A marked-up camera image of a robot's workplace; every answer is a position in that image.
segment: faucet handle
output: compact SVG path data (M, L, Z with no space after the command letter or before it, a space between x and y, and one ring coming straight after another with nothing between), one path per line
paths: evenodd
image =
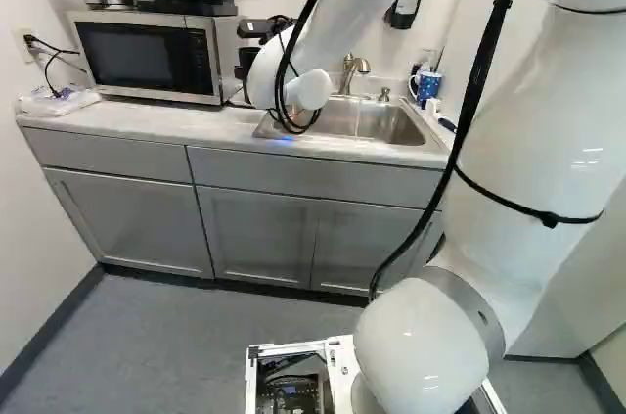
M386 86L383 86L382 89L380 90L379 101L388 103L390 92L391 90L389 88L387 88Z

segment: baseboard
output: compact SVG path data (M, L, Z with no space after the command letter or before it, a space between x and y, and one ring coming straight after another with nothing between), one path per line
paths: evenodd
M104 270L94 266L69 293L43 326L22 349L16 359L0 374L0 406L7 400L13 389L34 364L37 357L46 349L50 341L59 333L72 314L85 301L91 291L100 283Z
M563 363L567 365L577 365L577 358L563 357L538 357L533 355L505 355L505 360L510 362L531 362L531 363Z
M227 290L246 294L265 295L279 299L304 299L319 303L339 304L342 306L356 306L365 308L368 304L366 297L356 295L332 294L316 290L295 289L293 287L277 287L274 285L256 284L241 280L202 279L186 275L167 274L153 270L122 267L115 264L101 264L107 274L132 279L148 280L161 284L181 285L197 289Z
M603 371L589 350L583 352L577 359L580 371L587 385L594 392L598 403L607 414L626 414L626 407L615 394Z

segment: microwave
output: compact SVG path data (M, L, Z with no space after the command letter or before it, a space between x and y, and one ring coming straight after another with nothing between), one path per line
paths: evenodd
M241 17L216 23L202 16L81 11L68 18L100 93L221 105L237 89L233 66Z

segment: black strap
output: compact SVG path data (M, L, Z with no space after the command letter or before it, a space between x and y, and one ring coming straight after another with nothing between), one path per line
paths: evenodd
M594 221L598 220L598 218L600 218L602 214L604 213L604 211L601 211L597 215L591 216L589 218L569 218L566 216L557 215L556 213L553 213L551 211L542 211L542 210L536 210L534 208L521 206L520 204L510 201L509 199L505 199L504 197L500 197L494 194L493 192L488 191L487 189L480 186L479 184L476 184L459 169L459 166L457 164L455 164L454 170L459 175L459 177L465 181L466 184L472 187L473 190L479 192L483 196L491 199L492 201L497 202L501 206L511 208L519 213L533 216L541 220L543 225L548 228L555 228L559 223L567 223L570 225L586 225L587 223L593 223Z
M622 13L626 13L626 9L620 8L617 10L576 10L574 8L566 8L561 5L555 5L557 8L561 8L562 10L571 11L572 13L579 13L581 15L620 15Z

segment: plastic bag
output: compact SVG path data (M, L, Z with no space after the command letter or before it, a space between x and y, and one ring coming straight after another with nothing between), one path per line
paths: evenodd
M16 104L18 114L28 114L35 117L58 117L77 111L102 98L100 93L93 89L84 89L74 84L59 91L57 98L47 86L39 86L30 93L20 96Z

